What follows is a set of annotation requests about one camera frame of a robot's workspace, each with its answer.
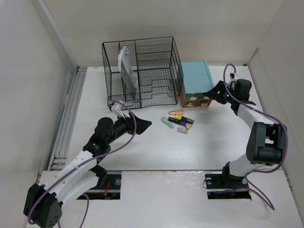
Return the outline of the green highlighter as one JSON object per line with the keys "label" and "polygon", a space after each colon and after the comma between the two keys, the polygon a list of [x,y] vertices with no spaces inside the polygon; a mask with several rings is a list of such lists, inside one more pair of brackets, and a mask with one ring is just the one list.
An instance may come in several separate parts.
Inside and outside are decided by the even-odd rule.
{"label": "green highlighter", "polygon": [[174,128],[174,125],[166,117],[162,117],[161,121],[170,129]]}

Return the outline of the teal and orange drawer box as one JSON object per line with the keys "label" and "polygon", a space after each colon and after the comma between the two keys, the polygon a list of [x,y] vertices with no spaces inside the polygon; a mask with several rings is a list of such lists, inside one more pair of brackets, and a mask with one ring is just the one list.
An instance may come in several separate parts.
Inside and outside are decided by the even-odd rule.
{"label": "teal and orange drawer box", "polygon": [[181,105],[183,108],[207,107],[211,99],[204,95],[214,87],[207,61],[183,61],[183,86]]}

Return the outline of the yellow highlighter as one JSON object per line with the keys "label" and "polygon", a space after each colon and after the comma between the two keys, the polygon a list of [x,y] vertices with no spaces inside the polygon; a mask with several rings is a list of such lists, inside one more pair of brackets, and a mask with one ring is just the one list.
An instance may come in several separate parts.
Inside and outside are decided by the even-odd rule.
{"label": "yellow highlighter", "polygon": [[177,114],[177,115],[175,115],[175,119],[184,121],[185,117],[183,117],[182,115]]}

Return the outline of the purple black highlighter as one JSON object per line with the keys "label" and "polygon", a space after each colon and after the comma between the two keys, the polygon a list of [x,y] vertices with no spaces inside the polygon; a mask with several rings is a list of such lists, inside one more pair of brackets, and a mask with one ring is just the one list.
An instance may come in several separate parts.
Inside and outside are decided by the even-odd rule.
{"label": "purple black highlighter", "polygon": [[172,117],[169,117],[168,120],[172,123],[175,123],[175,124],[178,124],[178,125],[182,125],[182,126],[186,126],[188,124],[193,124],[190,123],[190,122],[187,122],[187,121],[183,121],[183,120],[178,120],[178,119],[175,119],[175,118],[172,118]]}

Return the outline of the black setup guide booklet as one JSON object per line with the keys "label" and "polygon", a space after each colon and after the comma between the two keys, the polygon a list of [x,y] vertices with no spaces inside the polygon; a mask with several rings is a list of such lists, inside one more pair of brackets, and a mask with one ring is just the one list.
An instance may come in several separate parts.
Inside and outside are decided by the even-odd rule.
{"label": "black setup guide booklet", "polygon": [[120,61],[120,73],[126,87],[129,90],[129,94],[131,95],[132,99],[135,100],[138,87],[138,78],[135,72],[132,70],[128,60]]}

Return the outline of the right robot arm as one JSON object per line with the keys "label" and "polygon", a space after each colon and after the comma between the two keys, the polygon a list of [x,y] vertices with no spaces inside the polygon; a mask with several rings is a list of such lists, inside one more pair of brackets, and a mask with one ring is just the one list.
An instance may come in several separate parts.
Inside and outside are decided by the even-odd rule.
{"label": "right robot arm", "polygon": [[230,103],[232,111],[250,128],[246,152],[228,162],[220,174],[205,175],[207,189],[235,189],[242,187],[245,175],[253,170],[279,164],[283,160],[286,136],[278,121],[273,122],[254,102],[249,100],[252,83],[245,79],[232,79],[228,84],[219,81],[204,95],[220,104]]}

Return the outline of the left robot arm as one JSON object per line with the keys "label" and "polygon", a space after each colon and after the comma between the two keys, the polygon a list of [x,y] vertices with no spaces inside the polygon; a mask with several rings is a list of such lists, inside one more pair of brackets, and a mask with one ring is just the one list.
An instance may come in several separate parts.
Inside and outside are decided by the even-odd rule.
{"label": "left robot arm", "polygon": [[29,188],[23,210],[28,223],[40,228],[54,227],[69,201],[106,184],[107,171],[99,162],[111,153],[110,144],[126,133],[140,135],[151,124],[136,116],[119,117],[116,121],[101,118],[82,151],[64,169],[49,181]]}

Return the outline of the orange highlighter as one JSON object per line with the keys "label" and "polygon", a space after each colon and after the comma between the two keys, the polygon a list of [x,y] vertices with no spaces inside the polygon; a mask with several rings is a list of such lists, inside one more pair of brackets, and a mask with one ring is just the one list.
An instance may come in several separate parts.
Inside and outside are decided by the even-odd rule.
{"label": "orange highlighter", "polygon": [[169,111],[169,115],[183,115],[184,111],[183,110],[174,110],[174,111]]}

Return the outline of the grey eraser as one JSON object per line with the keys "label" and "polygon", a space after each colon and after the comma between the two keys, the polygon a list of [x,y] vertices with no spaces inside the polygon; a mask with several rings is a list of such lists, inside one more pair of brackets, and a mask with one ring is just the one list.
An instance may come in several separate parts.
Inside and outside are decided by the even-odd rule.
{"label": "grey eraser", "polygon": [[177,129],[177,131],[180,132],[180,133],[184,133],[184,134],[187,134],[187,133],[188,133],[188,129],[186,129],[186,128],[180,128],[180,127],[179,127],[179,128]]}

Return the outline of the small wooden block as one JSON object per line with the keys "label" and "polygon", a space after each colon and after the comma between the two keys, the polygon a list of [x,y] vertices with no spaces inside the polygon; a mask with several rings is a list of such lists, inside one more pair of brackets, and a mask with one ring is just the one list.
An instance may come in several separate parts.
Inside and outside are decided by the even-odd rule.
{"label": "small wooden block", "polygon": [[189,130],[189,129],[191,129],[191,128],[192,128],[192,124],[186,125],[186,129],[187,129],[187,130]]}

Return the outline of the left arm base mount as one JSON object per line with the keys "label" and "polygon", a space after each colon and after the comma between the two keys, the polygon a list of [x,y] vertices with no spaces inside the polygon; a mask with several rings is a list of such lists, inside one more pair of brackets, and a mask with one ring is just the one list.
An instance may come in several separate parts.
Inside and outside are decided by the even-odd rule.
{"label": "left arm base mount", "polygon": [[99,178],[97,185],[85,194],[90,200],[119,200],[121,185],[122,171],[108,171],[106,178]]}

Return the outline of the aluminium rail frame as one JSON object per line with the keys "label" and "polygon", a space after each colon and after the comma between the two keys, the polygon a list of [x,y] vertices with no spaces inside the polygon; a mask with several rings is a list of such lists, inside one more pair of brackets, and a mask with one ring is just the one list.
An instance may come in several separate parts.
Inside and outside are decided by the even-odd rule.
{"label": "aluminium rail frame", "polygon": [[60,125],[55,134],[55,142],[49,155],[46,167],[47,171],[59,171],[66,164],[86,72],[86,66],[78,66],[73,75],[71,87],[65,97],[65,106],[60,119]]}

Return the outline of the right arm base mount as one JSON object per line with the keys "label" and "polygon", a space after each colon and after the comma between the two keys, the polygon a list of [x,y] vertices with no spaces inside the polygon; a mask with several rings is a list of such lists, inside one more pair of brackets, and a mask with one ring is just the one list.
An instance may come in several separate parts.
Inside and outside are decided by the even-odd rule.
{"label": "right arm base mount", "polygon": [[209,200],[251,199],[244,177],[235,177],[224,171],[206,172],[203,187]]}

